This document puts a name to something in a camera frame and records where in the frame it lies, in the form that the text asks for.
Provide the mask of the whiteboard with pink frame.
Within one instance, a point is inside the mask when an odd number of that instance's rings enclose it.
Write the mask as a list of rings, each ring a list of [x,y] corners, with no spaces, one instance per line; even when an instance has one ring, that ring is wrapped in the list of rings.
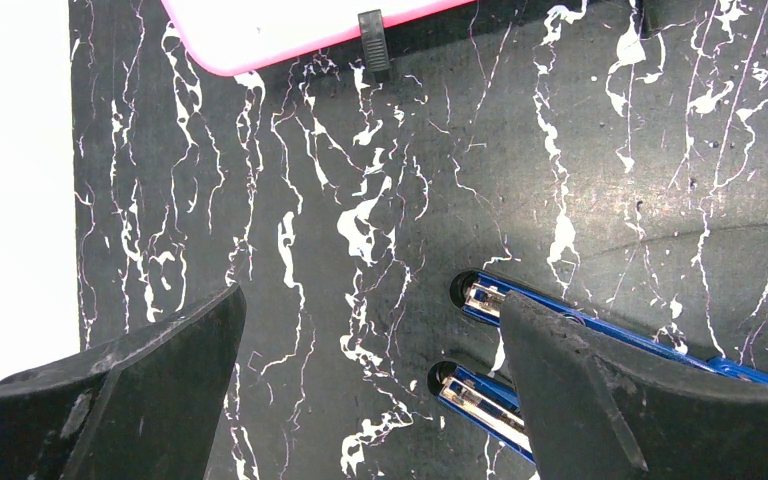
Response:
[[[393,27],[466,0],[163,0],[187,53],[224,77],[257,70],[361,36],[358,16],[381,13]]]

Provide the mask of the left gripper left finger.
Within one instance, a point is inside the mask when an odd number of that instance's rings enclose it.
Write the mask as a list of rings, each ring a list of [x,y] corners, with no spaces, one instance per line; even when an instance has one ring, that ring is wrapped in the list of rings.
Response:
[[[232,286],[0,381],[0,479],[200,479],[246,321]]]

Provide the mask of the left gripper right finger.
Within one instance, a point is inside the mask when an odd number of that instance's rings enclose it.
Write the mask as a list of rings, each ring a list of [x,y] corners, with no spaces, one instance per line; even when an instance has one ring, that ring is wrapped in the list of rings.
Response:
[[[519,293],[502,334],[543,479],[768,479],[768,385],[649,354]]]

